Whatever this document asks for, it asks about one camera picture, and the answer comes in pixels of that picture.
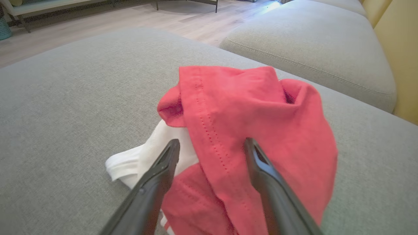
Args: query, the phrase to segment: gray fabric upholstery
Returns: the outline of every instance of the gray fabric upholstery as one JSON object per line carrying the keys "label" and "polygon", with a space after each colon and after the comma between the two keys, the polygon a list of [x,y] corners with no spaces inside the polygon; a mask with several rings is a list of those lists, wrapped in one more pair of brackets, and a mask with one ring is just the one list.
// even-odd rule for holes
{"label": "gray fabric upholstery", "polygon": [[[128,192],[110,181],[105,160],[147,139],[160,120],[157,102],[188,65],[263,66],[141,28],[0,69],[0,234],[96,234]],[[418,234],[418,127],[309,83],[339,149],[325,234]]]}
{"label": "gray fabric upholstery", "polygon": [[364,10],[359,0],[309,0],[309,1],[315,1],[319,3],[325,3],[328,5],[336,6],[339,8],[343,8],[343,9],[358,13],[362,16],[367,15],[366,11]]}
{"label": "gray fabric upholstery", "polygon": [[233,30],[221,48],[392,112],[395,81],[369,21],[295,0]]}

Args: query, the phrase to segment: floor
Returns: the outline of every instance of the floor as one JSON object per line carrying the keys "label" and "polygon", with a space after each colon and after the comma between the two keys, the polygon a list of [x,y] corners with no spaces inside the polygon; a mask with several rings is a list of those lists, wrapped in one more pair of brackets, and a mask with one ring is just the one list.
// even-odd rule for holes
{"label": "floor", "polygon": [[215,6],[193,1],[126,0],[103,4],[29,23],[32,33],[12,27],[13,36],[0,41],[0,68],[55,47],[123,28],[151,27],[217,46],[233,28],[280,6],[277,1],[219,0]]}

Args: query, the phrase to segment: table leg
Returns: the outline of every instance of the table leg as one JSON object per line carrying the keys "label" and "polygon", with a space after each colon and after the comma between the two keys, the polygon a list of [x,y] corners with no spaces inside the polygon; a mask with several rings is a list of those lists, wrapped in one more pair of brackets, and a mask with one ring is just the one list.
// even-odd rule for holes
{"label": "table leg", "polygon": [[29,29],[28,24],[25,22],[22,15],[18,15],[18,18],[19,18],[20,22],[22,23],[22,25],[25,27],[26,31],[28,33],[31,33],[31,30]]}

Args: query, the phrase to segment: couch cushion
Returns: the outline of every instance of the couch cushion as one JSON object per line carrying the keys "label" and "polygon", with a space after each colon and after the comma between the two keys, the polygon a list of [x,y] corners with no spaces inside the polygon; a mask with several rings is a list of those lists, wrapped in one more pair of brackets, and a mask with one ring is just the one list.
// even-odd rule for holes
{"label": "couch cushion", "polygon": [[358,13],[362,16],[366,16],[366,11],[364,10],[361,2],[359,0],[309,0],[315,1],[319,3],[325,3],[328,5],[336,6],[339,8],[343,8],[346,10],[350,10],[352,12]]}
{"label": "couch cushion", "polygon": [[[97,234],[128,192],[110,181],[106,159],[145,142],[159,99],[188,65],[263,66],[142,28],[0,69],[0,234]],[[418,127],[309,83],[339,149],[324,234],[418,234]]]}
{"label": "couch cushion", "polygon": [[392,112],[396,87],[367,19],[295,0],[233,30],[221,48]]}

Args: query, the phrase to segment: white cloth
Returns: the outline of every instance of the white cloth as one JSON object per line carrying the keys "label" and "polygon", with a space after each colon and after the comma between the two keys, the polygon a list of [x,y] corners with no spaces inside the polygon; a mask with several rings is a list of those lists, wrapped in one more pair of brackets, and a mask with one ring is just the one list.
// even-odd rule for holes
{"label": "white cloth", "polygon": [[132,189],[172,139],[180,141],[180,155],[174,175],[199,162],[187,128],[169,127],[161,120],[145,144],[108,158],[106,170],[113,181],[119,179]]}

